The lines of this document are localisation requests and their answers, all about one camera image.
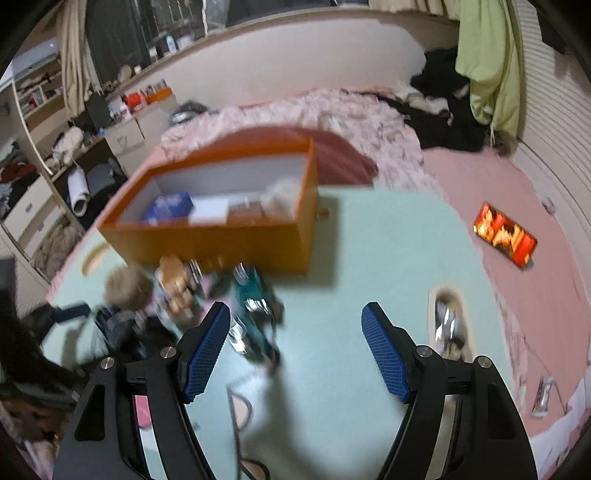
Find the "pink floral blanket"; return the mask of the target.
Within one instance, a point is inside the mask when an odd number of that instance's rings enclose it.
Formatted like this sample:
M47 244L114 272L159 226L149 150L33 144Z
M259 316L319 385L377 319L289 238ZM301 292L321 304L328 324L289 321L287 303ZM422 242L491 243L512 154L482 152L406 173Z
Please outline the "pink floral blanket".
M401 113L374 96L342 90L314 90L269 103L201 114L165 132L154 161L169 163L208 146L225 147L215 141L257 126L335 133L376 162L379 173L373 186L444 196L437 180L426 172L419 139Z

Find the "orange tray on cabinet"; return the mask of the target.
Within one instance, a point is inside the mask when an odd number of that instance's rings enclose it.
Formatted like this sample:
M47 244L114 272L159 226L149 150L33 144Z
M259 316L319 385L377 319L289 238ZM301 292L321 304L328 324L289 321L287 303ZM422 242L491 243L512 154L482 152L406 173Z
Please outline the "orange tray on cabinet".
M162 88L159 90L146 90L145 92L145 100L148 105L166 100L167 98L172 96L173 93L170 87Z

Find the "silver foil wrappers in slot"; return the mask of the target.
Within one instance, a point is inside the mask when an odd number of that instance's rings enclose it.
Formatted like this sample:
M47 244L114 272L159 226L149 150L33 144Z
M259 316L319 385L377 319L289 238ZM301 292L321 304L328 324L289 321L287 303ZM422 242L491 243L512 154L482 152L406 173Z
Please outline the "silver foil wrappers in slot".
M468 330L459 299L451 294L435 302L435 343L439 354L450 360L464 360Z

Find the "orange cardboard storage box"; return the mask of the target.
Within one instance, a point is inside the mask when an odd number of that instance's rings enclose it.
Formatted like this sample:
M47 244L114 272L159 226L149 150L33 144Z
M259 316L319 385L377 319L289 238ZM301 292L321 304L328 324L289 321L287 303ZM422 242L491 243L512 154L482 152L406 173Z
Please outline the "orange cardboard storage box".
M159 195L187 192L186 218L150 224L142 215ZM105 209L97 229L126 261L162 256L195 260L205 270L238 264L304 274L311 263L318 173L312 140L197 150L149 166Z

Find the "white rolled paper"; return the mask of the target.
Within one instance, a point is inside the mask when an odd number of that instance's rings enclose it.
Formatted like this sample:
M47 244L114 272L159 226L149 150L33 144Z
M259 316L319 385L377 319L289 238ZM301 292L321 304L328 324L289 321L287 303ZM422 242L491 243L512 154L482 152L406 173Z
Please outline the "white rolled paper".
M68 174L67 186L71 210L76 217L82 217L90 201L90 191L84 170L80 167L74 168Z

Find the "white drawer cabinet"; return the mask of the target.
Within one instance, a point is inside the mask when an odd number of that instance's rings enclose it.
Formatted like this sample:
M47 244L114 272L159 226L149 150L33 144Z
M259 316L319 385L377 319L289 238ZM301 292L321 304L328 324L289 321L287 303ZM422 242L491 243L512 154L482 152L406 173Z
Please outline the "white drawer cabinet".
M161 136L169 128L169 118L177 107L176 97L171 95L106 130L105 140L127 177L160 143Z

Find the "small foil packet on bed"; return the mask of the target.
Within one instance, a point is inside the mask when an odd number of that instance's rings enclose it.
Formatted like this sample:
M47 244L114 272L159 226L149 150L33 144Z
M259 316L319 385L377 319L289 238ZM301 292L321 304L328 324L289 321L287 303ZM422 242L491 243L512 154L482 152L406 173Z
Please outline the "small foil packet on bed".
M540 378L534 404L531 410L532 417L543 418L548 415L549 401L554 384L555 381L552 376L542 376Z

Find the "black clothes pile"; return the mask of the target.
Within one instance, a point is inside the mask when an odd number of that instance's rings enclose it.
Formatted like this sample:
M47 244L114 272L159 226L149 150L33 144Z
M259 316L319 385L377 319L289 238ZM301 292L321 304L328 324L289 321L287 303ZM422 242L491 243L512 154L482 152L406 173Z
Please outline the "black clothes pile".
M408 86L377 99L396 109L414 129L421 148L477 153L484 147L487 127L470 106L470 80L456 71L458 48L425 54L425 66Z

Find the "blue box inside orange box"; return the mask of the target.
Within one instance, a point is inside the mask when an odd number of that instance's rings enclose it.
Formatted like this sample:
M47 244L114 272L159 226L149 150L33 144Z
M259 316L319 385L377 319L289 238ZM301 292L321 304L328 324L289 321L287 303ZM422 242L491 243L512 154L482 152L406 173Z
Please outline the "blue box inside orange box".
M190 215L193 203L187 192L159 195L147 207L142 221L158 224L165 221L186 218Z

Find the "beige figurine toy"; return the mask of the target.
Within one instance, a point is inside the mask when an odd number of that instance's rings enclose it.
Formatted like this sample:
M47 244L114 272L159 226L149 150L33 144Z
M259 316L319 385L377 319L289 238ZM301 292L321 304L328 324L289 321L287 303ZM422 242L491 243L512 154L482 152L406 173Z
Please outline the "beige figurine toy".
M189 325L198 310L198 283L190 268L179 257L166 255L159 259L155 276L163 295L161 305L169 319L179 328Z

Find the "beige fluffy pompom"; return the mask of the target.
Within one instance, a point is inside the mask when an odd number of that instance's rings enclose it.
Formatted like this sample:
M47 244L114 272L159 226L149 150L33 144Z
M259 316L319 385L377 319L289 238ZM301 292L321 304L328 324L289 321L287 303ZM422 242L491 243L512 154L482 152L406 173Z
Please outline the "beige fluffy pompom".
M122 310L139 311L150 302L152 280L139 265L124 265L114 269L104 283L103 300Z

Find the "teal toy race car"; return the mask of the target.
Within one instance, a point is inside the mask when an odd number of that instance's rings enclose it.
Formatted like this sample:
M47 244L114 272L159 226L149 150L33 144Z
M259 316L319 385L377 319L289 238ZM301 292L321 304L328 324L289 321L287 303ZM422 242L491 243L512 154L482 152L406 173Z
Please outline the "teal toy race car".
M276 326L283 304L254 267L238 264L232 272L229 341L235 352L269 372L280 366Z

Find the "black lace scrunchie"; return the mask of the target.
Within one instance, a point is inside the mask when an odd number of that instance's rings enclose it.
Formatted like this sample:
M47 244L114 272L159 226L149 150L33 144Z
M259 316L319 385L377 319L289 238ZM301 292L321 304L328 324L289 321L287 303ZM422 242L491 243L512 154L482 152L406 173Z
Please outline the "black lace scrunchie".
M96 311L94 322L104 338L108 354L122 363L148 359L176 344L176 336L158 316L140 311L103 306Z

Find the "smartphone with lit screen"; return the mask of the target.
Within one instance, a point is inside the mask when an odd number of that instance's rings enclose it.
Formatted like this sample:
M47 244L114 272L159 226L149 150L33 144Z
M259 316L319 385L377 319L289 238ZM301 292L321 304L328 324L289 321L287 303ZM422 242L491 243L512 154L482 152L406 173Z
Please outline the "smartphone with lit screen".
M530 264L538 245L528 230L488 202L482 204L473 231L522 270Z

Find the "light green hanging cloth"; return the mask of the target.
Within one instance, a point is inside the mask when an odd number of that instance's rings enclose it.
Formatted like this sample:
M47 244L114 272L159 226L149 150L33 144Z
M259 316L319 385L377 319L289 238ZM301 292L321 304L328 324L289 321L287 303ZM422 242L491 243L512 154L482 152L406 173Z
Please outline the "light green hanging cloth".
M474 118L493 132L516 137L521 120L522 52L510 1L455 3L459 21L456 72L470 80Z

